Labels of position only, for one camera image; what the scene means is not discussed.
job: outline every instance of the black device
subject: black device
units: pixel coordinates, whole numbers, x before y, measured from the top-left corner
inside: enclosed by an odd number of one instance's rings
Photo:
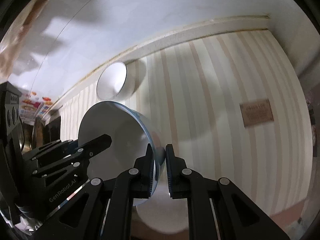
[[[57,140],[22,155],[16,131],[21,94],[8,82],[0,88],[0,204],[6,219],[42,223],[29,237],[34,240],[130,239],[133,199],[151,196],[150,144],[117,178],[88,180],[89,159],[110,147],[112,138],[104,134],[81,146]],[[188,200],[189,239],[289,239],[229,179],[206,179],[188,169],[171,144],[165,154],[170,196]]]

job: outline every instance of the striped fabric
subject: striped fabric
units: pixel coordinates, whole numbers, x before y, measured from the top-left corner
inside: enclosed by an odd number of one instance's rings
[[[230,178],[269,215],[303,200],[312,135],[294,69],[269,31],[215,35],[128,65],[136,91],[122,104],[146,117],[204,177]],[[98,102],[91,84],[60,110],[61,140],[76,139]],[[268,98],[274,122],[244,128],[239,104]]]

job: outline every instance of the brown surface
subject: brown surface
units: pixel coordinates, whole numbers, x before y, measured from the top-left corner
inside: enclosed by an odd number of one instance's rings
[[[269,99],[240,105],[244,127],[273,121]]]
[[[132,221],[131,236],[141,240],[188,240],[189,231],[185,230],[174,235],[165,235],[152,230],[141,221]]]
[[[292,222],[297,221],[300,216],[304,206],[304,200],[293,205],[292,207],[283,210],[282,212],[273,215],[271,219],[282,229],[290,225]]]

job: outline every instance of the silver screw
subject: silver screw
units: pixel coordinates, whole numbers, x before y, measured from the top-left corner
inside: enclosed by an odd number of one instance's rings
[[[192,173],[192,170],[190,170],[190,169],[183,169],[183,170],[182,170],[182,173],[183,173],[184,175],[190,175],[190,174]]]
[[[91,180],[91,184],[94,185],[94,186],[99,185],[100,182],[101,182],[101,180],[98,179],[98,178],[94,178],[94,179]]]
[[[130,173],[131,175],[136,175],[136,174],[138,174],[138,172],[139,172],[139,170],[136,169],[136,168],[132,168],[132,169],[129,170],[129,173]]]
[[[221,178],[219,181],[222,185],[228,185],[230,183],[230,180],[227,178]]]

